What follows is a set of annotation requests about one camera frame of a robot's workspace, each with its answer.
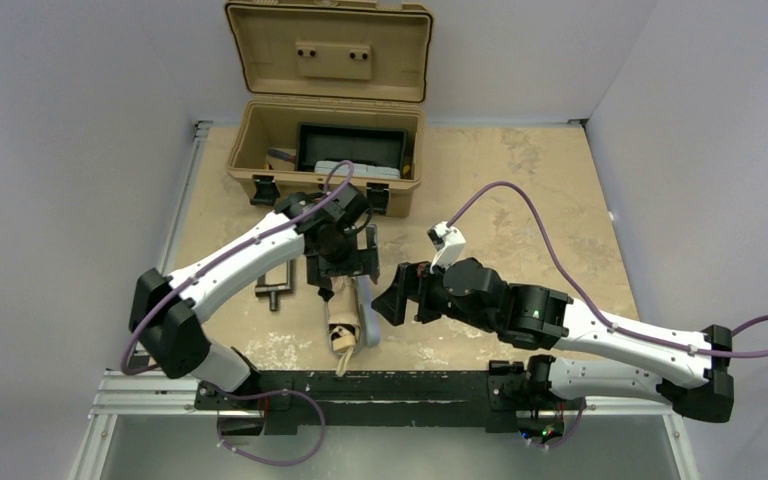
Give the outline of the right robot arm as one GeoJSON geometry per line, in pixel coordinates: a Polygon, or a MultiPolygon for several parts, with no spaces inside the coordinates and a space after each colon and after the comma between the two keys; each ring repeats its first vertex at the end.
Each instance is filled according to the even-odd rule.
{"type": "Polygon", "coordinates": [[[550,355],[530,362],[532,387],[551,397],[639,398],[701,422],[726,423],[731,417],[734,379],[726,356],[733,333],[726,327],[682,331],[641,324],[591,310],[554,289],[507,282],[474,258],[447,269],[401,263],[371,306],[399,326],[409,302],[416,304],[420,323],[448,317],[518,349],[597,356],[591,363],[550,355]]]}

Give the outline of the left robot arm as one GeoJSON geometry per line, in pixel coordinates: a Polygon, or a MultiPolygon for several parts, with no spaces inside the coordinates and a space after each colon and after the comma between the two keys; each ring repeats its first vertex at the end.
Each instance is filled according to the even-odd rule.
{"type": "Polygon", "coordinates": [[[202,325],[246,286],[304,257],[308,282],[324,302],[337,371],[344,373],[362,343],[368,309],[361,286],[379,275],[372,214],[370,201],[350,184],[328,194],[295,193],[208,257],[169,274],[145,271],[135,285],[125,354],[141,344],[170,379],[192,375],[226,392],[247,391],[254,365],[209,339],[202,325]]]}

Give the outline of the lilac zippered umbrella case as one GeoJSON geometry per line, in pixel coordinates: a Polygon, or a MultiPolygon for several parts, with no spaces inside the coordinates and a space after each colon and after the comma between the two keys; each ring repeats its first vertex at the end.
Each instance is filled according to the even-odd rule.
{"type": "Polygon", "coordinates": [[[360,344],[362,348],[375,348],[381,340],[378,314],[372,308],[373,285],[377,283],[380,274],[377,227],[369,225],[364,228],[366,247],[358,250],[361,261],[361,274],[354,278],[356,284],[357,304],[360,318],[360,344]]]}

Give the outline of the beige umbrella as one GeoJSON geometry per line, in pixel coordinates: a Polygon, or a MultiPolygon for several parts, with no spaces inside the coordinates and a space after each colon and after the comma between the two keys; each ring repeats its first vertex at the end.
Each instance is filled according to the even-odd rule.
{"type": "Polygon", "coordinates": [[[332,281],[333,296],[326,302],[327,334],[331,351],[337,356],[335,374],[342,377],[360,348],[361,320],[357,283],[351,277],[332,281]]]}

